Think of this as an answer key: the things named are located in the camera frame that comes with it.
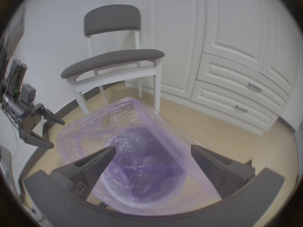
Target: chair leg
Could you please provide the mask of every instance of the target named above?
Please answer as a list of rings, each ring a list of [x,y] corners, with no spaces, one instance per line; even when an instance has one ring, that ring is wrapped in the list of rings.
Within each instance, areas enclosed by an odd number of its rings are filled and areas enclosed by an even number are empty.
[[[161,75],[162,75],[162,64],[161,59],[157,59],[154,62],[156,68],[156,74],[154,75],[154,108],[160,112],[160,100],[161,100]]]
[[[97,76],[98,75],[98,70],[94,70],[94,75]],[[105,102],[105,105],[108,105],[108,101],[107,101],[107,98],[106,98],[106,95],[105,95],[105,92],[104,92],[104,88],[103,86],[99,86],[99,90],[100,90],[100,93],[103,97],[103,100]]]
[[[141,66],[141,62],[137,62],[137,67]],[[142,98],[142,80],[141,78],[137,78],[138,79],[138,90],[139,90],[139,98]]]
[[[74,97],[76,98],[76,101],[79,104],[82,111],[84,112],[84,114],[89,114],[90,111],[89,111],[87,102],[86,102],[84,96],[82,95],[82,93],[77,91],[77,88],[75,86],[75,80],[72,78],[67,78],[67,82],[70,85],[71,92],[73,93]]]

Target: chair backrest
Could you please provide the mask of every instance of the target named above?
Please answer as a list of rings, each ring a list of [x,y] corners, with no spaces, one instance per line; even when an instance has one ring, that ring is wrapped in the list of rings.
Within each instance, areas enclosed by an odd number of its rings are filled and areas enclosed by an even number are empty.
[[[85,36],[140,29],[140,12],[131,5],[115,4],[99,7],[88,12],[84,18]]]

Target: translucent plastic bag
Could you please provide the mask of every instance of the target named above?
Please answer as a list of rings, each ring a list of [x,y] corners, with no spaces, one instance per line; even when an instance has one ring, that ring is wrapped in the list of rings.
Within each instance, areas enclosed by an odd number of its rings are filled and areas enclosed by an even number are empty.
[[[56,146],[66,164],[115,146],[92,193],[120,212],[171,215],[221,199],[192,158],[191,144],[200,145],[154,108],[126,97],[65,127]]]

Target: white drawer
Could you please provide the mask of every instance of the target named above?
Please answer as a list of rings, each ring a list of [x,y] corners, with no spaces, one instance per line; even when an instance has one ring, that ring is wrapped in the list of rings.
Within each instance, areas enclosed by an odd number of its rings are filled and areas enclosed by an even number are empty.
[[[240,63],[203,53],[198,80],[241,94],[280,115],[289,96],[273,81]]]
[[[275,113],[244,96],[198,80],[195,82],[191,100],[232,116],[227,120],[230,123],[236,124],[233,119],[239,119],[264,131],[278,118]]]

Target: floor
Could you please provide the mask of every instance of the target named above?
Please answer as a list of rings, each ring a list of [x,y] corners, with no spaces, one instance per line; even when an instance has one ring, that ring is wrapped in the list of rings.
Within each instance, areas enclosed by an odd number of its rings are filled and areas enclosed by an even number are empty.
[[[126,96],[139,99],[138,91],[126,87],[124,82],[106,89],[105,93],[109,103]],[[153,105],[153,96],[143,92],[140,101]],[[89,99],[88,105],[91,111],[105,106],[100,94]],[[255,224],[255,227],[264,226],[285,203],[296,183],[298,162],[293,133],[281,122],[277,121],[263,136],[258,136],[210,115],[165,99],[161,99],[160,113],[210,150],[243,163],[252,159],[252,166],[256,169],[256,174],[264,167],[269,167],[285,177],[279,194],[263,217]],[[83,115],[79,107],[67,114],[63,118],[65,126],[56,124],[49,130],[50,141],[55,143],[59,132]],[[47,151],[40,158],[29,175],[40,169],[50,173],[54,168],[62,165],[55,145],[54,149]],[[88,201],[94,204],[100,202],[92,195]]]

